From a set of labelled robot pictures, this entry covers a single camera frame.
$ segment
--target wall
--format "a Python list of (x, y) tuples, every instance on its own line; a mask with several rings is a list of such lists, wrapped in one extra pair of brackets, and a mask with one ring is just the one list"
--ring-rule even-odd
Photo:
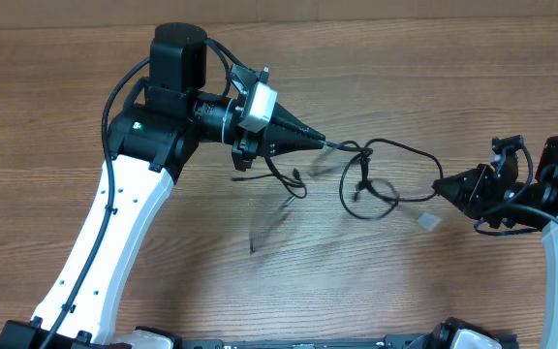
[(466, 16), (558, 16), (558, 0), (0, 0), (0, 29)]

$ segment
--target wood grain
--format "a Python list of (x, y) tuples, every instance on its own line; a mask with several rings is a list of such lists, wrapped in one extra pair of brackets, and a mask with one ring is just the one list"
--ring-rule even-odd
[(558, 0), (0, 0), (0, 29), (558, 16)]
[[(537, 162), (558, 135), (558, 17), (205, 29), (250, 66), (269, 66), (279, 102), (330, 140), (387, 137), (428, 150), (454, 174), (486, 162), (491, 137), (523, 134)], [(0, 31), (0, 329), (29, 319), (61, 270), (96, 189), (104, 102), (152, 35), (151, 26)], [(206, 90), (219, 91), (220, 63), (208, 64)], [(203, 144), (148, 232), (117, 329), (376, 337), (457, 316), (538, 347), (539, 235), (478, 236), (441, 199), (357, 221), (338, 202), (338, 173), (309, 177), (316, 156), (277, 158), (310, 185), (310, 197), (280, 211), (278, 182), (231, 182), (240, 174), (229, 148)], [(435, 177), (430, 162), (383, 146), (372, 168), (407, 197), (429, 193)], [(260, 161), (250, 172), (264, 173)], [(444, 218), (433, 233), (416, 223), (424, 210)]]

